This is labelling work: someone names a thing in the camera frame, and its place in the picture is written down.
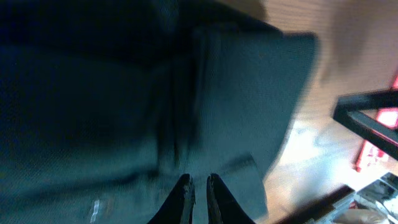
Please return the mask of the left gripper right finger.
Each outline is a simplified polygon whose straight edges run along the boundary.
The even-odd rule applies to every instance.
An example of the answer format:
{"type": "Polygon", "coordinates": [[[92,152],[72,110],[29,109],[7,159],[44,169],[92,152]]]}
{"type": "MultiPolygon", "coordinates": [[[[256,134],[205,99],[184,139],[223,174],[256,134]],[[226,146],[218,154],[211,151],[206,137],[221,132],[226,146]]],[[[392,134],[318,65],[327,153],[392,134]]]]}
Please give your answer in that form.
{"type": "Polygon", "coordinates": [[[218,174],[207,178],[206,199],[209,224],[255,224],[218,174]]]}

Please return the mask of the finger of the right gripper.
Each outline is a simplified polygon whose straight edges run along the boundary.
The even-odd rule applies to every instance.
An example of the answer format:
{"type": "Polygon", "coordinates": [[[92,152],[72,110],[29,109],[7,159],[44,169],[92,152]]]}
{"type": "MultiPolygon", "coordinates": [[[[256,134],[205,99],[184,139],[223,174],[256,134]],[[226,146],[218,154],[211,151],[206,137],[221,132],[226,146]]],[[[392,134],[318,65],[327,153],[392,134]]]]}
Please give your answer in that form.
{"type": "Polygon", "coordinates": [[[364,114],[364,110],[397,107],[397,90],[381,90],[340,96],[333,119],[397,159],[397,128],[390,128],[364,114]]]}

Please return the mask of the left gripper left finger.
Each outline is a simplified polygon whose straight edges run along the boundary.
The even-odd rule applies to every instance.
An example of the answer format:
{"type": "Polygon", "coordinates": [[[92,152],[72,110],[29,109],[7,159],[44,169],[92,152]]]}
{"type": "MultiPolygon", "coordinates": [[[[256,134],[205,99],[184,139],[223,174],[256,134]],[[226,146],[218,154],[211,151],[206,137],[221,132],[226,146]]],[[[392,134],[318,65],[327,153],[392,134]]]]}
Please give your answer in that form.
{"type": "Polygon", "coordinates": [[[195,186],[189,174],[183,174],[148,224],[192,224],[195,186]]]}

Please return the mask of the black polo shirt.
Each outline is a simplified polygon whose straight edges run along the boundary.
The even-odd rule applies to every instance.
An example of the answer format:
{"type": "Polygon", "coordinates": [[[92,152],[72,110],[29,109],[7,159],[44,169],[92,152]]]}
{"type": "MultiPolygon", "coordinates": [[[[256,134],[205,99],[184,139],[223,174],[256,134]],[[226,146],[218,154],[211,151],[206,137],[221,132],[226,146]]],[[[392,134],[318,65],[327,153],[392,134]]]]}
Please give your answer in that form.
{"type": "Polygon", "coordinates": [[[1,2],[1,222],[148,223],[183,174],[252,220],[318,48],[216,1],[1,2]]]}

